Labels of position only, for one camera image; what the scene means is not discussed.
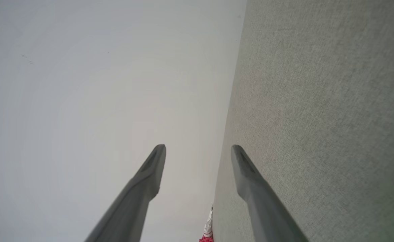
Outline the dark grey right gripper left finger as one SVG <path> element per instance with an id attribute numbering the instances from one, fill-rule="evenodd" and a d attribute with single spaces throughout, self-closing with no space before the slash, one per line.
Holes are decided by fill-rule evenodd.
<path id="1" fill-rule="evenodd" d="M 149 202 L 160 189 L 166 146 L 154 147 L 84 242 L 140 242 Z"/>

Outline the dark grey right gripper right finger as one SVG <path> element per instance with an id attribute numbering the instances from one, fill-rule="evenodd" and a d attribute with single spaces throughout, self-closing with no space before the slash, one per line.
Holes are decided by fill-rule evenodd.
<path id="1" fill-rule="evenodd" d="M 240 145 L 231 147 L 237 193 L 247 206 L 255 242 L 309 242 Z"/>

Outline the red and white shirt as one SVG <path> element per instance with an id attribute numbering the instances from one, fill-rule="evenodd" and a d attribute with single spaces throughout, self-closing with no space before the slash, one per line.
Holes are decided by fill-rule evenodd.
<path id="1" fill-rule="evenodd" d="M 213 238 L 213 203 L 209 212 L 208 219 L 204 226 L 203 236 L 199 239 L 199 242 L 214 242 Z"/>

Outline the grey fabric sofa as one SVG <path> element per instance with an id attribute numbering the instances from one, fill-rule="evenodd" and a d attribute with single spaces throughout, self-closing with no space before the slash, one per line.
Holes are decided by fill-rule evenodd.
<path id="1" fill-rule="evenodd" d="M 311 242 L 394 242 L 394 0 L 248 0 L 215 242 L 254 242 L 240 145 Z"/>

